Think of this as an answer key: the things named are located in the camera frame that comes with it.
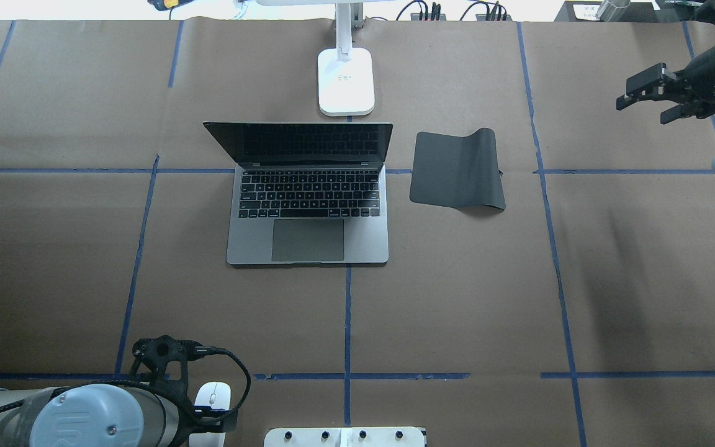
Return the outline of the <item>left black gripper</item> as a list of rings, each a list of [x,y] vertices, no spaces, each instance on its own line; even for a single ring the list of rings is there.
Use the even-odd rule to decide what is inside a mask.
[[[144,382],[151,393],[175,405],[182,433],[229,433],[236,430],[236,405],[232,409],[204,409],[188,398],[189,363],[208,356],[226,356],[236,362],[236,354],[193,340],[170,336],[141,338],[133,344],[134,362],[130,378]]]

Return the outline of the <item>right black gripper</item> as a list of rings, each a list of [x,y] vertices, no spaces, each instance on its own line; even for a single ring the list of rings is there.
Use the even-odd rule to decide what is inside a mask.
[[[626,80],[625,94],[616,99],[616,110],[645,100],[675,102],[661,113],[663,125],[678,119],[712,116],[715,114],[715,62],[692,62],[677,73],[672,73],[666,63],[656,63]]]

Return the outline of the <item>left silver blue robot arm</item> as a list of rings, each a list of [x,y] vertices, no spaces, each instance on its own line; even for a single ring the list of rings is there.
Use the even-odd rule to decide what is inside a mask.
[[[188,396],[189,363],[226,356],[246,385],[251,376],[231,351],[164,335],[133,344],[134,362],[123,379],[76,387],[0,388],[0,446],[184,446],[193,436],[222,438],[236,427],[249,389],[235,405]]]

